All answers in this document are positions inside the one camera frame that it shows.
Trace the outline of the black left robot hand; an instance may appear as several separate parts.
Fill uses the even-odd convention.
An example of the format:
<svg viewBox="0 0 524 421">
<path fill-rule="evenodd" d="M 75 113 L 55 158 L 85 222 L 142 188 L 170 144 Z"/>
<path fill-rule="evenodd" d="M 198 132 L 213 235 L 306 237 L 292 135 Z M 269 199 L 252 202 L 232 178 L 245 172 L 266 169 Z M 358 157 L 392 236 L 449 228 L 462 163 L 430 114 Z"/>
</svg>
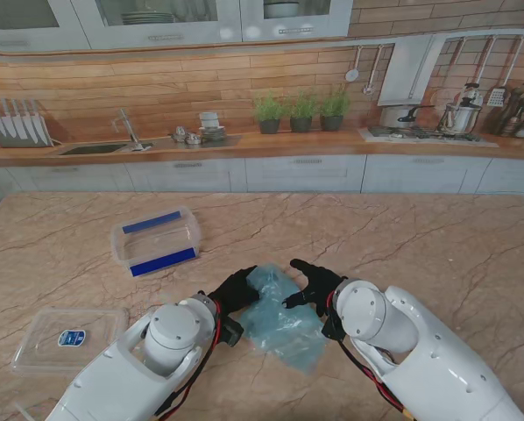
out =
<svg viewBox="0 0 524 421">
<path fill-rule="evenodd" d="M 217 289 L 208 294 L 208 297 L 219 304 L 222 314 L 229 315 L 256 303 L 259 292 L 247 280 L 248 275 L 257 266 L 242 268 L 230 275 Z"/>
</svg>

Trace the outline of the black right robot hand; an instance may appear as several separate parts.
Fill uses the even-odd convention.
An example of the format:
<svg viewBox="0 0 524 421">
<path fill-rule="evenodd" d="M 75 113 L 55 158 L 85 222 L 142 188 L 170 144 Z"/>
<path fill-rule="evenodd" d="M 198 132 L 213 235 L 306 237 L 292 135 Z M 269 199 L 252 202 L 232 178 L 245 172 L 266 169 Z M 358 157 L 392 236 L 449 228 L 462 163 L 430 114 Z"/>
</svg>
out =
<svg viewBox="0 0 524 421">
<path fill-rule="evenodd" d="M 317 267 L 300 259 L 292 259 L 290 266 L 305 275 L 308 279 L 308 285 L 302 291 L 285 298 L 282 305 L 290 310 L 297 306 L 313 303 L 317 316 L 321 318 L 327 313 L 329 294 L 347 277 L 337 275 L 325 267 Z"/>
</svg>

